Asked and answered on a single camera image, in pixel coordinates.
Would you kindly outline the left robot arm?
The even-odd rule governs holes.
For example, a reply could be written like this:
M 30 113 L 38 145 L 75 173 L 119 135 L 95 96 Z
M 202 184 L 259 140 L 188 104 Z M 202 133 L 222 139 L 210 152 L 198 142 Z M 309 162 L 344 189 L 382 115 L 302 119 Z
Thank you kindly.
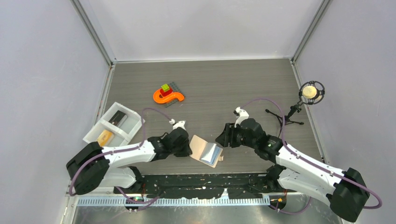
M 164 160 L 171 154 L 187 157 L 191 153 L 188 132 L 182 127 L 122 147 L 101 147 L 99 143 L 91 142 L 66 164 L 71 178 L 69 194 L 84 195 L 97 187 L 121 187 L 138 193 L 142 190 L 143 180 L 132 164 Z

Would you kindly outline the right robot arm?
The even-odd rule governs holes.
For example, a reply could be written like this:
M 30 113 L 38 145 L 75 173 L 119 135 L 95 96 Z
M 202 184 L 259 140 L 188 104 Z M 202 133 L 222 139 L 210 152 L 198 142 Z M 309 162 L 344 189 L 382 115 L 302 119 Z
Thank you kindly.
M 353 168 L 344 171 L 319 162 L 291 144 L 283 144 L 282 139 L 266 134 L 255 119 L 225 124 L 215 141 L 223 147 L 254 149 L 260 158 L 274 163 L 268 168 L 266 179 L 271 191 L 301 192 L 323 202 L 346 221 L 356 222 L 370 197 L 366 190 L 351 183 L 366 185 L 359 171 Z

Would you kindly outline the black credit card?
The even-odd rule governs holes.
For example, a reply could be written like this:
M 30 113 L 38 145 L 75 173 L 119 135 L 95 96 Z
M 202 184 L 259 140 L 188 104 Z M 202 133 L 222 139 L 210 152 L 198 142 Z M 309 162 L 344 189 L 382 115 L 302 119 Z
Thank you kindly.
M 114 125 L 114 126 L 120 127 L 120 126 L 125 122 L 126 119 L 127 119 L 127 115 L 126 115 L 124 112 L 118 110 L 118 111 L 109 119 L 108 122 L 109 122 L 110 124 Z

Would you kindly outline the tan card holder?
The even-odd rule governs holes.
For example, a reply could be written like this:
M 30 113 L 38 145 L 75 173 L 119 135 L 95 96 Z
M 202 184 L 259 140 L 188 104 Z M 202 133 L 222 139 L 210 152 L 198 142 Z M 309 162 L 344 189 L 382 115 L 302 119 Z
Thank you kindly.
M 197 135 L 193 135 L 190 143 L 191 158 L 205 165 L 215 168 L 219 161 L 223 161 L 223 148 L 216 143 L 207 142 Z

